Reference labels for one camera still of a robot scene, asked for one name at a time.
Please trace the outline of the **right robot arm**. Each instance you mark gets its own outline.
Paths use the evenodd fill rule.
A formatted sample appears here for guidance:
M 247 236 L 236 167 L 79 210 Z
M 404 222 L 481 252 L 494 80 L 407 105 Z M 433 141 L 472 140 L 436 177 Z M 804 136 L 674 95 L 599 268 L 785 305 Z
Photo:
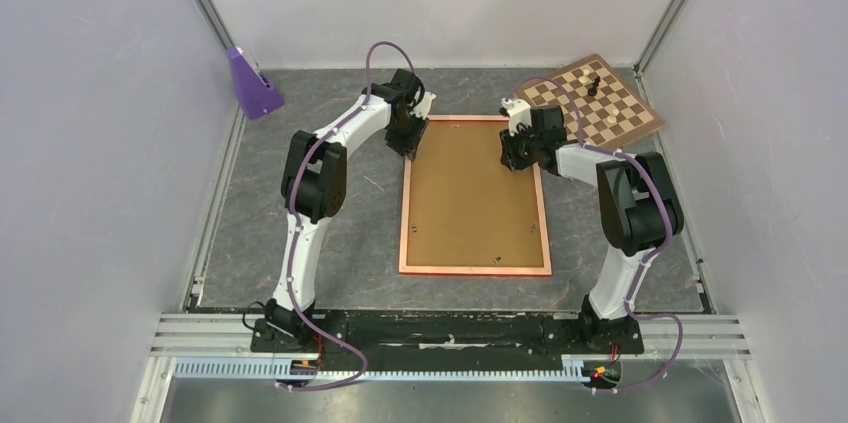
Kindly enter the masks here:
M 499 134 L 504 166 L 511 171 L 536 166 L 597 191 L 608 249 L 576 322 L 566 328 L 568 337 L 591 353 L 639 351 L 635 297 L 653 261 L 684 226 L 663 156 L 571 141 L 559 106 L 505 99 L 499 112 L 508 119 Z

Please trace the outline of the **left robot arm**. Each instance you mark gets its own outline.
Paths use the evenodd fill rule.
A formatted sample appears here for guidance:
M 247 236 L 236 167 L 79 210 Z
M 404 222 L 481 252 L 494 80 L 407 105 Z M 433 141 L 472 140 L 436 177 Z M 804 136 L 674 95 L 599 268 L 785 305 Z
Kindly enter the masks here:
M 252 327 L 256 353 L 303 351 L 317 334 L 310 316 L 316 300 L 319 255 L 347 193 L 348 158 L 372 135 L 414 160 L 434 100 L 411 70 L 369 84 L 354 105 L 325 127 L 298 131 L 290 142 L 281 194 L 287 210 L 281 276 L 263 316 Z

